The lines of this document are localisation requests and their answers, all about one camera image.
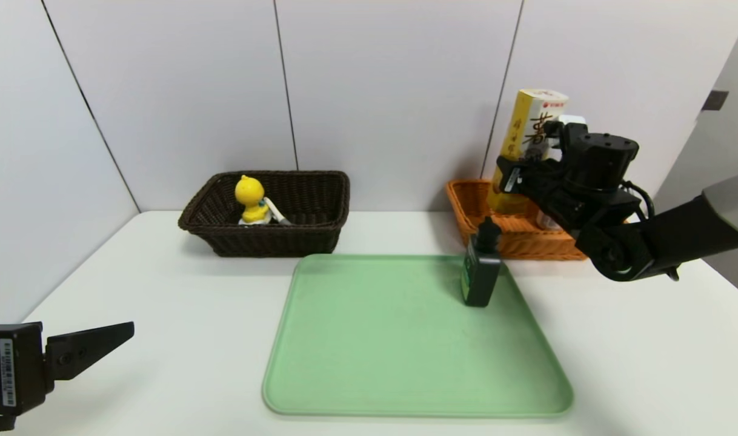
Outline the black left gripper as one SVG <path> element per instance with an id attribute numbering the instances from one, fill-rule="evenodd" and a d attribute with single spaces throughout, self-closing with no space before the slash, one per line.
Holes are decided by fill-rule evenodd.
<path id="1" fill-rule="evenodd" d="M 48 337 L 42 323 L 0 325 L 0 415 L 17 417 L 45 402 L 56 381 L 75 378 L 135 334 L 133 321 Z"/>

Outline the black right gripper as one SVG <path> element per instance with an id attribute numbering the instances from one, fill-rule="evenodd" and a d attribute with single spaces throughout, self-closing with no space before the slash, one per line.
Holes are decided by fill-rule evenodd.
<path id="1" fill-rule="evenodd" d="M 524 160 L 497 158 L 501 179 L 497 182 L 496 212 L 499 214 L 524 214 L 530 203 L 526 193 L 544 182 L 560 176 L 562 162 L 554 159 L 532 157 Z"/>

